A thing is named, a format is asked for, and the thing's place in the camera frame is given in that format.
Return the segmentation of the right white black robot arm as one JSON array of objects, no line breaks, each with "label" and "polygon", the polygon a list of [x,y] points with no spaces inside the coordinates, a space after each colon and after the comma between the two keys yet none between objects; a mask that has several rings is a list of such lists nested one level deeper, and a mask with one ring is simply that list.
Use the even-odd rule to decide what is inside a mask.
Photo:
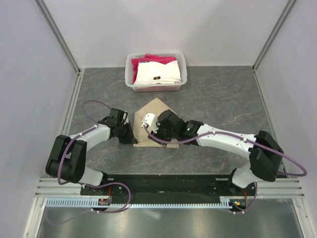
[{"label": "right white black robot arm", "polygon": [[162,143],[176,139],[184,144],[213,147],[248,159],[247,164],[231,173],[226,187],[232,195],[240,194],[256,181],[274,182],[277,178],[283,151],[266,131],[261,130],[258,134],[230,132],[201,121],[184,121],[171,110],[155,117],[152,126],[152,135]]}]

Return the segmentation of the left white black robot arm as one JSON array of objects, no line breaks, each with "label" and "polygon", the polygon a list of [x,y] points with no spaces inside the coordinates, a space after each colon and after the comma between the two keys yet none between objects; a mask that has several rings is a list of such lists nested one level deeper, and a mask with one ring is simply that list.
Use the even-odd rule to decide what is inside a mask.
[{"label": "left white black robot arm", "polygon": [[60,184],[88,184],[98,195],[107,193],[106,173],[87,167],[86,155],[96,145],[112,138],[123,145],[137,143],[127,112],[111,109],[107,117],[86,131],[71,136],[59,135],[49,155],[46,174],[58,178]]}]

